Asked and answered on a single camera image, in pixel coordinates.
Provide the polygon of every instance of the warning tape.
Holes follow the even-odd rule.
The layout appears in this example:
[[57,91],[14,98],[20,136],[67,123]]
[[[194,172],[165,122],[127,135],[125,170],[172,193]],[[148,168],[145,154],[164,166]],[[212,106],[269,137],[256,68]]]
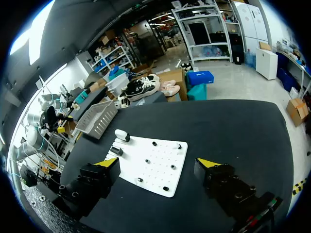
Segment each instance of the warning tape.
[[298,194],[299,192],[302,191],[302,189],[304,188],[306,182],[307,182],[307,178],[305,178],[301,182],[299,182],[299,183],[294,185],[294,187],[293,187],[293,196],[295,196],[296,194]]

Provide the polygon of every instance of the ceiling light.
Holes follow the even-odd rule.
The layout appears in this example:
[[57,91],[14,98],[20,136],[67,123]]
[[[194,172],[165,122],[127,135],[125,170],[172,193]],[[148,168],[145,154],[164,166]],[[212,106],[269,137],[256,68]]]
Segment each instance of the ceiling light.
[[30,30],[28,29],[14,41],[11,47],[10,55],[15,53],[17,50],[23,47],[24,44],[26,44],[27,40],[29,39],[29,31]]
[[40,47],[43,35],[45,22],[48,19],[49,13],[52,9],[55,0],[46,5],[39,14],[34,18],[30,28],[29,37],[29,62],[32,65],[40,57]]
[[154,20],[154,19],[156,19],[156,18],[161,18],[161,17],[163,17],[163,16],[170,15],[170,14],[171,14],[171,13],[167,13],[167,14],[165,14],[165,15],[161,15],[161,16],[155,17],[155,18],[153,18],[152,20]]
[[170,20],[173,20],[173,19],[175,19],[175,18],[173,17],[173,18],[167,19],[165,21],[162,21],[161,23],[164,23],[164,22],[167,22],[167,21],[170,21]]
[[162,23],[151,23],[150,25],[165,26],[166,24],[162,24]]
[[1,142],[5,145],[5,142],[4,142],[4,140],[3,140],[3,138],[2,138],[2,135],[0,134],[0,140],[1,140]]

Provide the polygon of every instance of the white refrigerator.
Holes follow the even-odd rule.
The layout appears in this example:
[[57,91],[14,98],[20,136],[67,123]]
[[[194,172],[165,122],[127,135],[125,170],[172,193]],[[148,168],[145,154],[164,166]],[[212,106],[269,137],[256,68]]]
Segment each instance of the white refrigerator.
[[267,31],[258,7],[233,1],[244,35],[245,52],[256,53],[259,42],[268,43]]

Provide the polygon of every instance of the teal box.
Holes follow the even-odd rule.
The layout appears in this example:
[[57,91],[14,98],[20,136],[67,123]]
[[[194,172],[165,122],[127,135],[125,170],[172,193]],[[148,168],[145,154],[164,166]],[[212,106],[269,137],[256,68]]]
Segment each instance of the teal box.
[[74,100],[77,104],[82,103],[86,98],[88,97],[88,94],[86,91],[81,92],[77,98]]
[[188,100],[207,100],[207,85],[204,83],[194,86],[187,96]]

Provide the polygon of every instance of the white wire basket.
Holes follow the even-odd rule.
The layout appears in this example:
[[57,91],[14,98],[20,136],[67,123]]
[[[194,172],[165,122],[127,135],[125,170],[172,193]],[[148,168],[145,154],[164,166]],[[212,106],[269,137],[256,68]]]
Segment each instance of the white wire basket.
[[94,104],[83,114],[76,129],[100,139],[117,112],[113,101]]

